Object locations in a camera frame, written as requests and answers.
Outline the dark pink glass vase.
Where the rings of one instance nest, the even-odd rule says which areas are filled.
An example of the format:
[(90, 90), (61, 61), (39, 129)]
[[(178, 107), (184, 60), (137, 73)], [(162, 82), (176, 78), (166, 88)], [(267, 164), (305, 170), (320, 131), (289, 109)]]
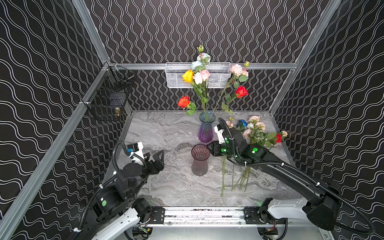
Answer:
[(208, 161), (211, 156), (210, 150), (204, 144), (195, 145), (192, 148), (193, 158), (192, 172), (196, 176), (204, 176), (208, 172)]

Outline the blue purple glass vase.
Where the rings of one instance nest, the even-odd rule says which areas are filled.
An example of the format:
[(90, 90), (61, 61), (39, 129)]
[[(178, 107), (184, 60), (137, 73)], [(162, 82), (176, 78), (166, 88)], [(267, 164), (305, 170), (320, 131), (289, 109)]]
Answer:
[(210, 143), (213, 140), (213, 123), (216, 120), (216, 116), (211, 111), (201, 113), (199, 115), (201, 126), (198, 133), (198, 139), (202, 143)]

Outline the orange red rose stem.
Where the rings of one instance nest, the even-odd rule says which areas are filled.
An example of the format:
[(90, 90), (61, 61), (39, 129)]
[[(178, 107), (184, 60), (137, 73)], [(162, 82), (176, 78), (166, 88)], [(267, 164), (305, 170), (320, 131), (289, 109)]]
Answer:
[[(205, 102), (204, 102), (204, 97), (203, 96), (199, 96), (199, 100), (201, 101), (203, 113), (205, 115), (207, 115), (208, 111), (206, 109), (206, 105), (205, 105)], [(197, 113), (198, 107), (197, 107), (196, 103), (191, 101), (191, 98), (188, 95), (185, 95), (185, 96), (183, 96), (182, 98), (179, 99), (178, 106), (180, 108), (182, 108), (183, 110), (187, 110), (186, 111), (186, 115), (187, 116), (193, 116), (193, 115), (195, 115)]]

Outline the large red rose stem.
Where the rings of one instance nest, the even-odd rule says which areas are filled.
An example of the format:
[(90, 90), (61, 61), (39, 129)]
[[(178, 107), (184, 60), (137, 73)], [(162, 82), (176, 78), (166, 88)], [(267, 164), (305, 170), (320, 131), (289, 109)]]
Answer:
[(221, 103), (220, 107), (221, 110), (229, 115), (233, 115), (234, 111), (231, 109), (231, 104), (235, 101), (247, 96), (248, 90), (244, 86), (239, 86), (233, 93), (229, 94), (225, 90), (222, 91), (221, 96)]

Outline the cream white rose stem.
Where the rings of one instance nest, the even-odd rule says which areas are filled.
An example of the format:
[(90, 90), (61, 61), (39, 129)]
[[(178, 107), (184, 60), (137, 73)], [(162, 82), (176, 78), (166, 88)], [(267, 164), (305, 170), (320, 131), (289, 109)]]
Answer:
[(198, 96), (202, 96), (203, 90), (202, 90), (202, 77), (201, 73), (197, 72), (194, 74), (194, 90)]

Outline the pink rosebud stem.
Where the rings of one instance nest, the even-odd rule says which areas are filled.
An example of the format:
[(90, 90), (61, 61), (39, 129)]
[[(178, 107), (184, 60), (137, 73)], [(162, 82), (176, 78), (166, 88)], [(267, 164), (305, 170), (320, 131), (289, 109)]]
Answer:
[(209, 101), (209, 95), (208, 95), (208, 81), (210, 77), (210, 73), (208, 70), (203, 70), (200, 71), (201, 77), (202, 77), (202, 103), (203, 103), (203, 109), (204, 109), (204, 114), (205, 117), (208, 115), (208, 108), (207, 108), (207, 103)]

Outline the pink peony spray stem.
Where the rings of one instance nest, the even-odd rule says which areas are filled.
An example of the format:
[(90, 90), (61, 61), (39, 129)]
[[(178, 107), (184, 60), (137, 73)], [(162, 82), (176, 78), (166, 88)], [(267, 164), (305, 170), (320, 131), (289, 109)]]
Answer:
[(239, 64), (231, 65), (229, 70), (231, 73), (231, 77), (227, 80), (225, 83), (224, 88), (220, 91), (219, 94), (219, 100), (215, 104), (212, 113), (214, 113), (216, 110), (221, 109), (220, 103), (221, 103), (221, 96), (222, 91), (226, 91), (227, 93), (231, 94), (233, 93), (239, 86), (242, 86), (241, 83), (245, 83), (249, 79), (249, 71), (247, 67), (250, 65), (249, 62), (245, 62), (244, 66), (241, 66)]

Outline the yellow rose stem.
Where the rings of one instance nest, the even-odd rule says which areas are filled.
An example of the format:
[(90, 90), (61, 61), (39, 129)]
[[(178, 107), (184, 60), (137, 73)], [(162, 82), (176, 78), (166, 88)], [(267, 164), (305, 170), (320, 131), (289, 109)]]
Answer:
[(184, 82), (190, 84), (193, 87), (193, 90), (194, 90), (194, 79), (193, 79), (194, 74), (195, 74), (195, 72), (193, 72), (192, 70), (188, 70), (182, 76)]

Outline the white flower stem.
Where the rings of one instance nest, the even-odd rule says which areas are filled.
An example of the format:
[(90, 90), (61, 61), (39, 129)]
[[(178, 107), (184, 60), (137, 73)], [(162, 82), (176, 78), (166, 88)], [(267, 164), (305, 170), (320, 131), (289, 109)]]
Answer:
[(208, 70), (207, 67), (211, 61), (210, 55), (208, 55), (207, 53), (204, 52), (204, 47), (202, 45), (197, 47), (197, 50), (199, 53), (197, 60), (194, 61), (193, 63), (191, 63), (191, 70), (195, 73), (203, 71), (203, 70)]

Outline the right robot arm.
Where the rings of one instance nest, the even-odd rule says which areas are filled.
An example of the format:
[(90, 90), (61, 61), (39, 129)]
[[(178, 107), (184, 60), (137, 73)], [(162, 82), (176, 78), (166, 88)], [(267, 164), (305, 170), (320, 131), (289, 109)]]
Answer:
[(306, 177), (267, 148), (258, 144), (249, 145), (241, 134), (234, 134), (233, 137), (224, 135), (208, 144), (207, 148), (213, 156), (224, 156), (239, 166), (259, 169), (301, 195), (300, 199), (291, 202), (267, 198), (256, 213), (249, 215), (249, 219), (268, 224), (285, 218), (304, 219), (327, 231), (336, 226), (341, 200), (331, 195), (331, 192), (337, 192), (335, 186)]

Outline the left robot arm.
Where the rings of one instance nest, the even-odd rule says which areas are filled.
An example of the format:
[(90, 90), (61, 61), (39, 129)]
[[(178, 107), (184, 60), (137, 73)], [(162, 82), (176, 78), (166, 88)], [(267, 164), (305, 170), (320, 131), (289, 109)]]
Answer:
[(151, 175), (165, 167), (164, 151), (151, 156), (129, 153), (129, 161), (107, 180), (87, 203), (69, 240), (114, 239), (135, 225), (152, 221), (153, 207), (139, 196)]

